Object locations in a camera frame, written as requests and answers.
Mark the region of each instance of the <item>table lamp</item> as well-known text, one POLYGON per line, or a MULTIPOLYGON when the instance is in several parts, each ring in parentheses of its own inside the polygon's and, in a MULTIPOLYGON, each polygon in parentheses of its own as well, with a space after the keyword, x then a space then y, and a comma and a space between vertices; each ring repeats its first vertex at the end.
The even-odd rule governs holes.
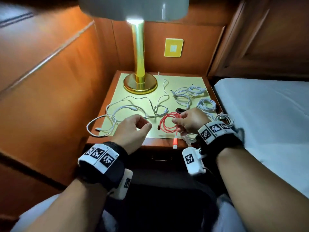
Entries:
POLYGON ((123 80, 134 94, 147 94, 158 87, 156 78, 145 72, 144 21, 170 21, 186 16, 189 0, 79 0, 80 9, 95 17, 127 21, 132 27, 135 72, 123 80))

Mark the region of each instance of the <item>hand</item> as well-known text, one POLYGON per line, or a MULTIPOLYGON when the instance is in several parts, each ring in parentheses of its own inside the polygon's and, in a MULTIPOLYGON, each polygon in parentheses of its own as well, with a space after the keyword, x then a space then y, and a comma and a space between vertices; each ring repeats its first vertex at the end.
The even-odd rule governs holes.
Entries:
POLYGON ((198 134, 198 130, 210 122, 210 119, 200 109, 192 108, 180 114, 181 118, 174 118, 172 122, 178 125, 177 131, 181 136, 198 134))
POLYGON ((141 147, 151 127, 152 124, 144 117, 130 116, 118 125, 111 141, 122 146, 128 154, 132 154, 141 147))

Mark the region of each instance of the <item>lamp shade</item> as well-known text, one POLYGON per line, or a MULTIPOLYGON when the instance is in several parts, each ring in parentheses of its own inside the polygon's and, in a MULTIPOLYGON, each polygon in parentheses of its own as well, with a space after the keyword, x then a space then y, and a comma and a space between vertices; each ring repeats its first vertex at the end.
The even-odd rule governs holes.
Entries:
POLYGON ((189 0, 79 0, 80 9, 91 16, 124 21, 170 21, 187 15, 189 0))

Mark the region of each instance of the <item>mattress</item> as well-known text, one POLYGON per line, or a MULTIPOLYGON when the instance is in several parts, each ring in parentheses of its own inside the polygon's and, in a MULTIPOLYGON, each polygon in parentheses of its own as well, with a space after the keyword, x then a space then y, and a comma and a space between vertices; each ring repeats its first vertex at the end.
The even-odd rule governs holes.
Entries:
POLYGON ((226 78, 214 90, 245 148, 309 198, 309 82, 226 78))

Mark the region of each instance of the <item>forearm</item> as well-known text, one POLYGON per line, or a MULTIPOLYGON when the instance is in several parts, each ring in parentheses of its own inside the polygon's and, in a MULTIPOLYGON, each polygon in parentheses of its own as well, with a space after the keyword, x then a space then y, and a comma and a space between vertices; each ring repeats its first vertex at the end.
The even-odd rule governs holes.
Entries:
POLYGON ((107 191, 75 179, 27 232, 90 232, 102 215, 107 191))
POLYGON ((249 231, 308 231, 309 199, 244 148, 225 148, 217 164, 249 231))

